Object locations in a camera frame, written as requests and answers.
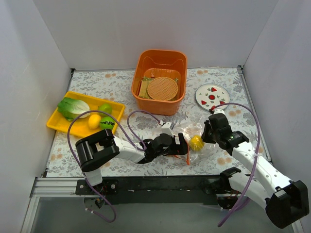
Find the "clear zip top bag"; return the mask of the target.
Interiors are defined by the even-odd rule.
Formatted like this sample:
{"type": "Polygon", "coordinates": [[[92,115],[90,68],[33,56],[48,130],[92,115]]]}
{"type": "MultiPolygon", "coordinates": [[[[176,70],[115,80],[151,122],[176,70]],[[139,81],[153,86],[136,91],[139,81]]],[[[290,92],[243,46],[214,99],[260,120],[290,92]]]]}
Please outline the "clear zip top bag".
{"type": "Polygon", "coordinates": [[[173,132],[183,134],[189,151],[186,155],[175,155],[174,157],[185,161],[188,166],[207,158],[215,148],[215,144],[203,142],[201,138],[203,131],[204,123],[202,122],[177,124],[173,132]]]}

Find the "green fake melon black stripes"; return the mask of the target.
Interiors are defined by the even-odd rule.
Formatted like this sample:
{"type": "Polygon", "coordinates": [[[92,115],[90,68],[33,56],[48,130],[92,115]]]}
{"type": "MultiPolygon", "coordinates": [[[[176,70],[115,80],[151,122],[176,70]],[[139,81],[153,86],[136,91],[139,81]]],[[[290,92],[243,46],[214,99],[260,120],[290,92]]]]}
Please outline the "green fake melon black stripes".
{"type": "Polygon", "coordinates": [[[99,122],[99,126],[102,130],[110,129],[113,130],[115,126],[115,120],[109,116],[102,117],[99,122]]]}

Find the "green fake pear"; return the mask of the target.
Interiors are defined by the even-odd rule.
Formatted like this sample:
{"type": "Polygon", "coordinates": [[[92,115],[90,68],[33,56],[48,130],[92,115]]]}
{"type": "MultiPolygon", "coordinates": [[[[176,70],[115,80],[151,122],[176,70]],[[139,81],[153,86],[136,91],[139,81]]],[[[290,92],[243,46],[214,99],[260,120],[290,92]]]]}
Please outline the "green fake pear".
{"type": "Polygon", "coordinates": [[[98,107],[98,110],[101,111],[101,112],[99,113],[99,115],[100,115],[101,117],[106,117],[106,116],[107,116],[106,113],[108,113],[108,114],[111,114],[111,113],[112,113],[112,106],[111,106],[110,104],[108,104],[108,103],[104,103],[104,104],[102,104],[102,105],[100,105],[100,106],[98,107]]]}

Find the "fake green lettuce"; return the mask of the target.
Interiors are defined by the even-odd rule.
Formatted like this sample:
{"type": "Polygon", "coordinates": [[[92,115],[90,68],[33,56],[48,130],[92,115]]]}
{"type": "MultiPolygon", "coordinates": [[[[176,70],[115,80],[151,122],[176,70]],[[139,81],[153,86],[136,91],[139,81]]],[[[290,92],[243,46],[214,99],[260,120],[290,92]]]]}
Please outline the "fake green lettuce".
{"type": "Polygon", "coordinates": [[[78,115],[90,111],[90,107],[82,100],[65,97],[57,105],[60,112],[67,121],[74,120],[78,115]]]}

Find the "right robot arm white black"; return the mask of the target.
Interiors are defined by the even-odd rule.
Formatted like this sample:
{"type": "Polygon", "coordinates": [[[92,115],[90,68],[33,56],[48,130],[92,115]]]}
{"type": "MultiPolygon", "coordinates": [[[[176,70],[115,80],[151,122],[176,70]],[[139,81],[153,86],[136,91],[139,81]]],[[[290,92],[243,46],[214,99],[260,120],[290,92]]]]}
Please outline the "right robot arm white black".
{"type": "Polygon", "coordinates": [[[205,121],[202,140],[218,144],[251,172],[246,176],[235,167],[224,171],[220,180],[224,192],[241,192],[260,205],[281,229],[310,213],[307,186],[302,181],[292,181],[265,158],[257,156],[249,139],[231,130],[222,110],[215,110],[205,121]]]}

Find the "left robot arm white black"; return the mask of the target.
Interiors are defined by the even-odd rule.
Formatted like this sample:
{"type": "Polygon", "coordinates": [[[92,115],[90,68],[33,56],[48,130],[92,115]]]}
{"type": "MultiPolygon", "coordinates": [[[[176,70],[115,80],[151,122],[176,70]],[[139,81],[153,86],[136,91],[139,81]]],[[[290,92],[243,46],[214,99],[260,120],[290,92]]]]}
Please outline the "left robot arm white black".
{"type": "Polygon", "coordinates": [[[110,192],[112,182],[103,181],[100,167],[113,158],[121,158],[136,164],[152,162],[159,156],[185,155],[189,162],[190,147],[182,133],[177,136],[161,133],[155,139],[144,139],[131,144],[113,136],[111,130],[102,130],[85,137],[75,144],[75,159],[86,180],[86,187],[92,194],[110,192]]]}

